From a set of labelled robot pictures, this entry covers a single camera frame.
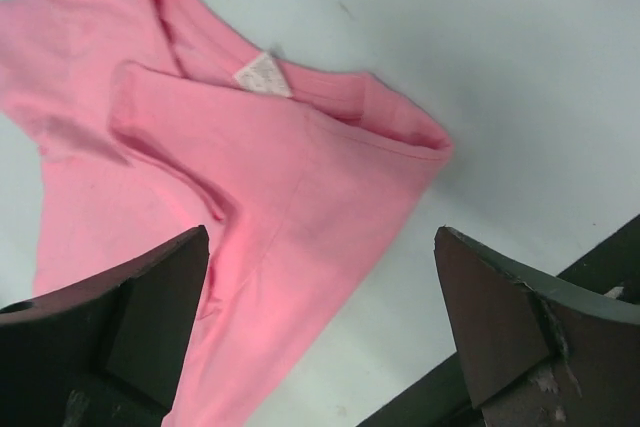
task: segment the pink fabric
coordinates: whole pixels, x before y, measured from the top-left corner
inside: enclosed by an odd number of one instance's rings
[[[367,74],[279,62],[199,0],[0,4],[0,105],[40,146],[35,293],[206,225],[213,252],[166,427],[240,426],[380,259],[451,142]]]

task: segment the white surface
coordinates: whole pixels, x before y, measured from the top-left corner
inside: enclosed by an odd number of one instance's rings
[[[438,226],[555,274],[640,211],[640,0],[206,1],[290,60],[373,71],[458,145],[250,426],[354,426],[453,352],[432,256]],[[2,300],[28,296],[41,195],[34,148],[8,125],[0,120]]]

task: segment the clothing label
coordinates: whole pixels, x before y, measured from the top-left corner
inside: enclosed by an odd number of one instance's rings
[[[278,68],[278,64],[268,52],[261,53],[233,76],[234,79],[250,92],[259,94],[292,97],[289,84]]]

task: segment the t-shirt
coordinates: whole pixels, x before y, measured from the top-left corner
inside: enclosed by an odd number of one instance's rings
[[[366,73],[273,61],[283,95],[247,91],[236,74],[273,72],[243,70],[265,57],[200,0],[7,0],[0,33],[0,108],[42,156],[35,294],[207,227],[165,427],[242,425],[452,152]]]

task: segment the black object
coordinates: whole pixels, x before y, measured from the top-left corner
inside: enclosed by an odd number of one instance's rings
[[[573,263],[558,279],[597,294],[611,291],[618,301],[639,303],[640,216]],[[543,323],[538,329],[539,334],[549,350],[557,355],[557,344],[553,338],[549,341],[549,329],[545,325]],[[512,367],[506,367],[506,373],[501,372],[503,381],[509,377],[508,368]],[[484,422],[479,420],[482,413],[473,408],[469,390],[464,388],[462,372],[460,356],[456,353],[366,419],[361,427],[475,427],[478,422],[483,425]],[[511,377],[514,376],[517,376],[517,369],[511,372]],[[640,426],[640,419],[633,425]]]
[[[449,228],[436,236],[436,264],[471,401],[488,425],[635,425],[640,306]]]
[[[0,425],[159,427],[208,264],[191,229],[111,270],[0,311]]]

